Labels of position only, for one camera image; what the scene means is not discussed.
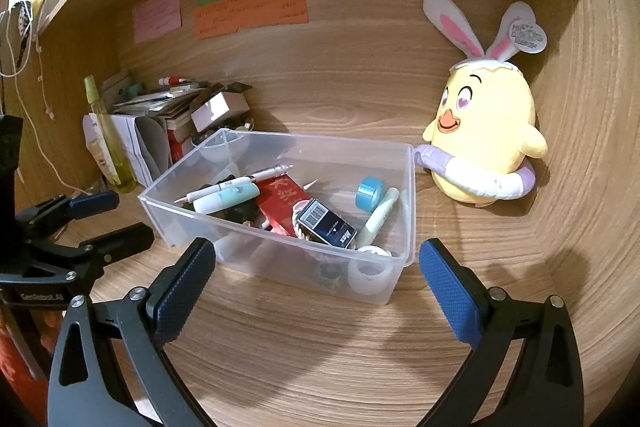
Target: white paper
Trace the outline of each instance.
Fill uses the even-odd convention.
[[[117,181],[118,174],[116,172],[116,168],[113,165],[113,160],[111,159],[111,155],[107,149],[107,142],[105,142],[104,136],[102,136],[102,130],[100,129],[98,120],[94,114],[84,115],[84,118],[82,118],[82,129],[84,130],[84,143],[86,148],[91,150],[89,147],[90,143],[96,141],[100,151],[102,152],[99,157],[95,157],[95,154],[92,152],[95,161],[98,163],[100,171],[110,183],[118,185],[119,182]]]
[[[84,117],[97,126],[96,116]],[[148,187],[169,168],[169,142],[162,126],[152,118],[113,114],[111,121],[124,145],[136,181]],[[91,141],[85,127],[85,139]]]

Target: highlighter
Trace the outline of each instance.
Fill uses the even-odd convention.
[[[391,208],[394,203],[398,201],[400,192],[397,188],[391,187],[382,198],[380,204],[373,211],[367,222],[364,224],[362,230],[358,232],[356,236],[356,248],[368,247],[373,243],[374,239],[378,235],[378,232],[384,225],[386,216],[391,212]]]
[[[235,204],[244,203],[260,195],[260,188],[255,183],[245,183],[225,188],[203,198],[193,201],[193,208],[199,214],[213,214],[225,210]]]

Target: plush toy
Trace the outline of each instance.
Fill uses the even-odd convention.
[[[450,0],[424,0],[427,18],[466,54],[450,69],[436,118],[415,150],[447,196],[476,206],[513,200],[535,183],[525,156],[540,158],[546,141],[534,127],[533,97],[520,70],[507,62],[519,50],[542,51],[546,36],[531,8],[516,2],[502,17],[486,53],[460,9]]]

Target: small cardboard box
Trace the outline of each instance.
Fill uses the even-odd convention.
[[[227,118],[240,116],[249,110],[249,105],[244,99],[244,94],[239,92],[219,92],[216,96],[207,100],[202,107],[197,108],[191,114],[191,120],[196,125],[198,132],[204,131]]]

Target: orange beak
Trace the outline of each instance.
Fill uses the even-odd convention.
[[[453,116],[453,112],[450,109],[447,109],[444,114],[438,118],[438,130],[440,132],[453,132],[458,127],[460,127],[460,118]]]

